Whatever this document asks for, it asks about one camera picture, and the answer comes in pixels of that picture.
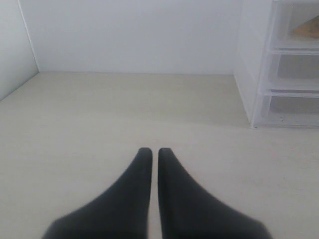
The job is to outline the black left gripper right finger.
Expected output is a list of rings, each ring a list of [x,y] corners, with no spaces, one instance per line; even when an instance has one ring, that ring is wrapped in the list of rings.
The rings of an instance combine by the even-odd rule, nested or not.
[[[185,170],[172,149],[158,154],[158,198],[164,239],[270,239],[260,221],[219,201]]]

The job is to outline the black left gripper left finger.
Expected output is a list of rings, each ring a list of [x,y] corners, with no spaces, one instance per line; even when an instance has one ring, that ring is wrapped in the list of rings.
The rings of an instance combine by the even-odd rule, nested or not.
[[[57,220],[45,239],[146,239],[153,154],[140,148],[118,180],[87,205]]]

